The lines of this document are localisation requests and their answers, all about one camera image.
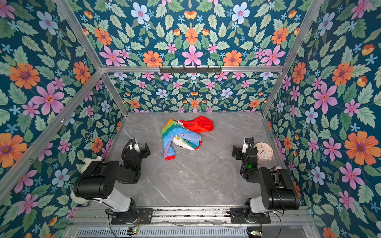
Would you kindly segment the rainbow white red-hooded kids jacket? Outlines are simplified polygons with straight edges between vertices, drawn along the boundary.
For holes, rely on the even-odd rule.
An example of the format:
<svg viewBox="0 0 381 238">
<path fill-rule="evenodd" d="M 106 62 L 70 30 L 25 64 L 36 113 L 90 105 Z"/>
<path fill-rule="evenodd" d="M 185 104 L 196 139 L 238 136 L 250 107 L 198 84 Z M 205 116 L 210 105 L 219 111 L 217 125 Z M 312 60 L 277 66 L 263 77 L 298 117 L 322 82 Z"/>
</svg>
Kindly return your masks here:
<svg viewBox="0 0 381 238">
<path fill-rule="evenodd" d="M 164 159 L 169 161 L 176 158 L 172 144 L 188 150 L 199 150 L 202 145 L 201 134 L 214 130 L 214 122 L 200 116 L 190 121 L 170 119 L 161 130 Z"/>
</svg>

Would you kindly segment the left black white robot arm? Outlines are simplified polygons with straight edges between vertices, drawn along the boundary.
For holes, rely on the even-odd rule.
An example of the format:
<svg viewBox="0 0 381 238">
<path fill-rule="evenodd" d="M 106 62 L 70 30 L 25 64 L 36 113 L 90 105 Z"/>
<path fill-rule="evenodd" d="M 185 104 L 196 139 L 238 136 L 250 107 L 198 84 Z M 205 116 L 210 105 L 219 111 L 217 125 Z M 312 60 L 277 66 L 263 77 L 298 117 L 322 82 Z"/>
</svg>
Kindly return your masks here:
<svg viewBox="0 0 381 238">
<path fill-rule="evenodd" d="M 86 159 L 70 197 L 78 204 L 95 201 L 107 207 L 111 224 L 137 224 L 141 220 L 135 201 L 115 188 L 116 183 L 136 184 L 141 177 L 142 160 L 150 156 L 148 144 L 129 139 L 121 161 Z"/>
</svg>

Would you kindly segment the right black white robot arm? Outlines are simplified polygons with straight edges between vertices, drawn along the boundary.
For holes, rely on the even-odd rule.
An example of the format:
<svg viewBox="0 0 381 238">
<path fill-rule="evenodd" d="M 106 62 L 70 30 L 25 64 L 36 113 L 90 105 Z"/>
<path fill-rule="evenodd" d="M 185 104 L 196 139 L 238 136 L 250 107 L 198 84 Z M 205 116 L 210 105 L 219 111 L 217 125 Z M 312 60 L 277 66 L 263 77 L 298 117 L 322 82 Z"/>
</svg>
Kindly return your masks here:
<svg viewBox="0 0 381 238">
<path fill-rule="evenodd" d="M 253 137 L 245 138 L 241 148 L 233 146 L 232 157 L 242 162 L 240 175 L 246 182 L 258 184 L 260 195 L 248 198 L 244 208 L 229 211 L 234 217 L 244 217 L 247 223 L 269 221 L 272 211 L 297 210 L 300 198 L 289 172 L 281 167 L 264 167 L 271 162 L 274 150 L 265 142 L 255 142 Z"/>
</svg>

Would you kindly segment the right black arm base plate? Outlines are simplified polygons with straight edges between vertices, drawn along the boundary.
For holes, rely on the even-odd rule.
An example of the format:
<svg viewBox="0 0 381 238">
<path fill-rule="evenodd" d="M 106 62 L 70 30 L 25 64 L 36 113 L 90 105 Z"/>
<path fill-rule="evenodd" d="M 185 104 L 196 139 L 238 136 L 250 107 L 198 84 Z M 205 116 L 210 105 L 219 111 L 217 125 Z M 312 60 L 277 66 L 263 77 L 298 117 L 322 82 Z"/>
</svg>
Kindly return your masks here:
<svg viewBox="0 0 381 238">
<path fill-rule="evenodd" d="M 270 224 L 271 219 L 268 213 L 252 213 L 250 210 L 240 208 L 230 208 L 226 212 L 232 224 Z"/>
</svg>

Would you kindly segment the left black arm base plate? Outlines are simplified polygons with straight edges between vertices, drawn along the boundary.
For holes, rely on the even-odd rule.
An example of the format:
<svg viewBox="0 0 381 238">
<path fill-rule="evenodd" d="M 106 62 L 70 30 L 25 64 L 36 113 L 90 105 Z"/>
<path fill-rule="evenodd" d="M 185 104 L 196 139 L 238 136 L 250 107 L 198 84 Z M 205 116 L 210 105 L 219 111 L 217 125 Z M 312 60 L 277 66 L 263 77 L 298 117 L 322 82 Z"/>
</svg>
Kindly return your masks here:
<svg viewBox="0 0 381 238">
<path fill-rule="evenodd" d="M 123 213 L 112 215 L 112 225 L 149 225 L 153 218 L 152 208 L 130 208 Z"/>
</svg>

